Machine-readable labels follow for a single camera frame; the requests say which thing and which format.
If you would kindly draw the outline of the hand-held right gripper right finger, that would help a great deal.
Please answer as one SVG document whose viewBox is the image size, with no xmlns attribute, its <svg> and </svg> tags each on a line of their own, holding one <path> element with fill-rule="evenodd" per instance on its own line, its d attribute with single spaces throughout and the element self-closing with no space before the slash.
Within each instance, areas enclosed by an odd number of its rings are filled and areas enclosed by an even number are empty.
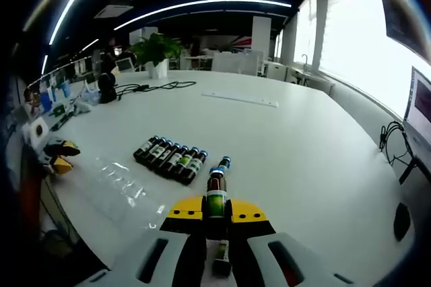
<svg viewBox="0 0 431 287">
<path fill-rule="evenodd" d="M 354 286 L 333 273 L 313 251 L 285 232 L 276 232 L 258 206 L 226 204 L 228 256 L 237 286 Z"/>
</svg>

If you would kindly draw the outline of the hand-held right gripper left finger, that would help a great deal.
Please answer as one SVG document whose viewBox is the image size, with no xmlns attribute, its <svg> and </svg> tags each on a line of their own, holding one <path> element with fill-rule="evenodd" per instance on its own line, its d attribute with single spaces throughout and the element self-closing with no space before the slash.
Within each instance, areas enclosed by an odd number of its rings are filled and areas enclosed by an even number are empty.
<svg viewBox="0 0 431 287">
<path fill-rule="evenodd" d="M 205 269 L 205 197 L 179 201 L 158 230 L 149 230 L 79 286 L 200 286 Z"/>
</svg>

